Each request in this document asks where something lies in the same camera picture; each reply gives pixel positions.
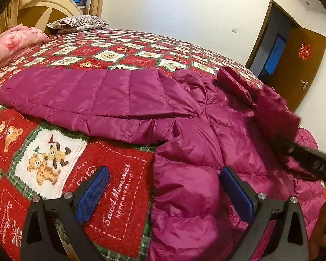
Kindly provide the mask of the operator right hand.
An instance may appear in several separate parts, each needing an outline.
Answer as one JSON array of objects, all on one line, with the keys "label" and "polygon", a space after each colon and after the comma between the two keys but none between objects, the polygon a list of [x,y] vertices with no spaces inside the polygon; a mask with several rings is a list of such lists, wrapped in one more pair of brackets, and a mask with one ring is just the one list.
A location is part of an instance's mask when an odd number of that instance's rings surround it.
[{"label": "operator right hand", "polygon": [[318,221],[309,240],[309,260],[317,259],[321,248],[326,248],[326,202],[321,207]]}]

